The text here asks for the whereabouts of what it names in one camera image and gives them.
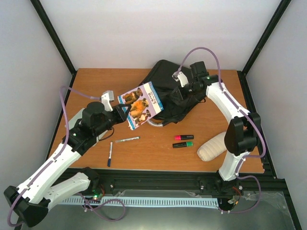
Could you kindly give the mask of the black student backpack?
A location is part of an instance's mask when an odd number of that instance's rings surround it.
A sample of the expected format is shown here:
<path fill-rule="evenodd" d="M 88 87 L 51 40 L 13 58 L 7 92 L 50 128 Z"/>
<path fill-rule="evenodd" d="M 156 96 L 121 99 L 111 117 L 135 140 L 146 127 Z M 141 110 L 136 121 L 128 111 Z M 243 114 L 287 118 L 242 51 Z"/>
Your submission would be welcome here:
<path fill-rule="evenodd" d="M 154 127 L 164 127 L 170 123 L 182 121 L 186 115 L 206 97 L 206 92 L 189 95 L 179 103 L 174 102 L 172 92 L 180 87 L 180 82 L 173 79 L 172 75 L 178 70 L 179 65 L 171 61 L 159 60 L 148 75 L 140 82 L 143 85 L 151 82 L 163 105 L 163 111 L 153 116 L 147 123 Z"/>

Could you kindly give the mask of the dog reader paperback book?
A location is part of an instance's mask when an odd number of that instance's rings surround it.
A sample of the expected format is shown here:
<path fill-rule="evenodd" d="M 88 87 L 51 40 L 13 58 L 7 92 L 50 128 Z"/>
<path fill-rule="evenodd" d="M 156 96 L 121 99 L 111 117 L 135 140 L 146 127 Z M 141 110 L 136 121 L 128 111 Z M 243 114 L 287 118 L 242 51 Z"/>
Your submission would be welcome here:
<path fill-rule="evenodd" d="M 121 94 L 118 96 L 118 102 L 131 105 L 127 117 L 131 130 L 136 130 L 143 123 L 164 110 L 151 81 Z"/>

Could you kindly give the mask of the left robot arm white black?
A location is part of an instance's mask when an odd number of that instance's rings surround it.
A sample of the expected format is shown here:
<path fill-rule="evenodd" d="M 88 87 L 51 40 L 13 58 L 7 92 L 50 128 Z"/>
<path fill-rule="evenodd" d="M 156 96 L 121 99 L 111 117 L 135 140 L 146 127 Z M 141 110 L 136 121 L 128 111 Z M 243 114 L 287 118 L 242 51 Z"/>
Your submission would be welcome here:
<path fill-rule="evenodd" d="M 130 109 L 129 104 L 118 104 L 106 110 L 101 102 L 89 103 L 51 157 L 23 183 L 5 189 L 4 196 L 11 207 L 9 212 L 15 212 L 24 224 L 34 227 L 66 198 L 86 190 L 96 192 L 100 187 L 99 175 L 89 167 L 59 184 L 54 183 L 70 165 L 104 140 L 108 130 L 125 122 Z"/>

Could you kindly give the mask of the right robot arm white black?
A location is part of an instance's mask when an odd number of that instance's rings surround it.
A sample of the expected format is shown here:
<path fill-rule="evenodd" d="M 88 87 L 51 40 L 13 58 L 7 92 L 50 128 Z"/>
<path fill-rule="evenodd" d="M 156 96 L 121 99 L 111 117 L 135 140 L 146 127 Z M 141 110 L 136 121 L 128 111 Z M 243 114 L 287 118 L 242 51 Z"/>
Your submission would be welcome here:
<path fill-rule="evenodd" d="M 173 73 L 175 81 L 180 83 L 171 93 L 179 103 L 189 96 L 205 93 L 224 115 L 228 128 L 224 135 L 226 156 L 214 182 L 216 192 L 227 193 L 239 178 L 243 162 L 251 157 L 251 152 L 258 144 L 264 144 L 260 133 L 260 115 L 244 108 L 229 92 L 219 74 L 210 75 L 204 62 L 190 66 L 193 81 L 178 69 Z"/>

